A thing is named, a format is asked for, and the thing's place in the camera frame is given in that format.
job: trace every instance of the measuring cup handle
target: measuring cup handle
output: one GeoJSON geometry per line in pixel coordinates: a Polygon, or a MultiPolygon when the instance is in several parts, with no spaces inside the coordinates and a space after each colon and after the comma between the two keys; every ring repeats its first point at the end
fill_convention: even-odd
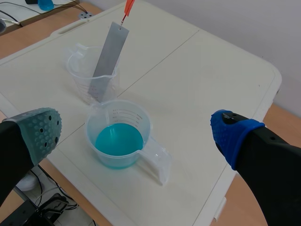
{"type": "Polygon", "coordinates": [[[149,137],[145,147],[139,151],[140,156],[151,166],[159,182],[164,185],[169,179],[172,156],[149,137]]]}

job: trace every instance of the red wire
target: red wire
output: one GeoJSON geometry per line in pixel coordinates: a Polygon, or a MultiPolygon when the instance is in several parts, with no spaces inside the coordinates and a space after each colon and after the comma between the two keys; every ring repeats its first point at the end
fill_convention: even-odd
{"type": "Polygon", "coordinates": [[[124,17],[123,17],[123,19],[122,19],[122,22],[124,21],[124,19],[126,18],[126,16],[127,16],[127,15],[126,15],[126,14],[124,14],[124,17]]]}

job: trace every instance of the blue bottle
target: blue bottle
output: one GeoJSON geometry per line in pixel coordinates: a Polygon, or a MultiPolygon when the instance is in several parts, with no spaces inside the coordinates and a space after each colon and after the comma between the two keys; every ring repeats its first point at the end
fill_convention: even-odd
{"type": "Polygon", "coordinates": [[[44,11],[49,11],[54,8],[52,0],[38,0],[39,8],[44,11]]]}

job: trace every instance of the black cable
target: black cable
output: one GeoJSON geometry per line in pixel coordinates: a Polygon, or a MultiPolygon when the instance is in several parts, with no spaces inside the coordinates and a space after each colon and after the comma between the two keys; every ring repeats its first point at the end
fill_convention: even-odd
{"type": "Polygon", "coordinates": [[[9,17],[12,18],[14,21],[18,22],[19,25],[20,25],[20,27],[23,27],[22,24],[21,24],[19,21],[17,21],[17,20],[16,20],[13,16],[11,16],[10,14],[8,14],[8,13],[2,11],[2,10],[0,10],[0,12],[3,13],[3,14],[5,14],[5,15],[7,15],[7,16],[9,16],[9,17]]]}
{"type": "Polygon", "coordinates": [[[70,4],[54,4],[55,6],[70,6],[70,7],[76,7],[80,9],[81,11],[88,13],[85,8],[83,8],[81,5],[70,5],[70,4]]]}
{"type": "Polygon", "coordinates": [[[47,12],[45,12],[45,13],[40,13],[40,12],[38,12],[38,11],[32,9],[32,8],[28,8],[28,7],[26,7],[26,6],[18,5],[18,4],[12,3],[12,2],[8,2],[8,1],[0,2],[0,4],[3,4],[3,3],[15,5],[15,6],[20,6],[20,7],[29,9],[29,10],[31,10],[31,11],[33,11],[33,12],[36,12],[36,13],[38,13],[38,14],[40,14],[40,15],[47,14],[47,13],[49,13],[49,12],[51,12],[51,11],[53,11],[53,10],[56,10],[56,9],[58,9],[58,8],[70,8],[70,7],[72,7],[72,8],[77,8],[77,9],[79,9],[79,10],[81,10],[81,11],[83,11],[83,12],[86,13],[86,10],[84,11],[84,10],[82,10],[80,7],[77,7],[77,6],[74,6],[74,5],[69,5],[69,6],[67,6],[67,7],[57,7],[57,8],[54,8],[54,9],[50,10],[50,11],[47,11],[47,12]]]}
{"type": "Polygon", "coordinates": [[[58,190],[60,190],[60,192],[66,196],[68,199],[71,199],[72,201],[74,201],[73,198],[71,198],[69,195],[67,195],[65,192],[62,191],[61,187],[55,182],[56,186],[58,187],[58,190]]]}
{"type": "Polygon", "coordinates": [[[84,7],[82,7],[80,4],[77,4],[77,2],[76,2],[75,0],[71,0],[71,1],[75,2],[75,3],[76,3],[76,5],[78,5],[78,7],[81,7],[83,10],[85,10],[85,8],[84,8],[84,7]]]}
{"type": "Polygon", "coordinates": [[[55,183],[55,185],[57,186],[57,188],[60,190],[60,192],[66,196],[68,199],[74,201],[73,198],[71,198],[69,195],[67,195],[62,189],[61,187],[58,185],[58,183],[40,166],[38,165],[38,167],[41,169],[41,171],[46,175],[46,177],[48,177],[49,179],[53,180],[53,182],[55,183]]]}
{"type": "MultiPolygon", "coordinates": [[[[40,182],[40,179],[39,179],[39,177],[32,171],[32,170],[30,170],[31,171],[31,173],[33,173],[33,175],[35,175],[35,177],[38,179],[38,182],[39,182],[39,185],[40,185],[40,188],[41,188],[41,195],[43,194],[43,188],[42,188],[42,184],[41,184],[41,182],[40,182]]],[[[38,204],[38,206],[41,204],[41,201],[42,201],[42,196],[41,196],[41,198],[40,198],[40,201],[39,201],[39,204],[38,204]]]]}

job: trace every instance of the plastic measuring cup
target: plastic measuring cup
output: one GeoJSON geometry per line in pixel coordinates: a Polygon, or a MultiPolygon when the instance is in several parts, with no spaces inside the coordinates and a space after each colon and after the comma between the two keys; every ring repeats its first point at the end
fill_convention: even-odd
{"type": "Polygon", "coordinates": [[[79,95],[87,103],[104,102],[117,96],[119,87],[118,62],[112,75],[93,77],[102,47],[76,44],[70,49],[66,67],[73,76],[79,95]]]}
{"type": "Polygon", "coordinates": [[[122,169],[131,166],[139,157],[142,157],[150,166],[150,171],[158,177],[159,182],[161,184],[167,182],[172,157],[150,136],[152,127],[150,118],[140,106],[126,100],[92,104],[85,127],[87,142],[105,166],[122,169]],[[95,147],[100,132],[116,123],[131,125],[140,132],[143,138],[142,150],[123,156],[114,156],[105,154],[95,147]]]}

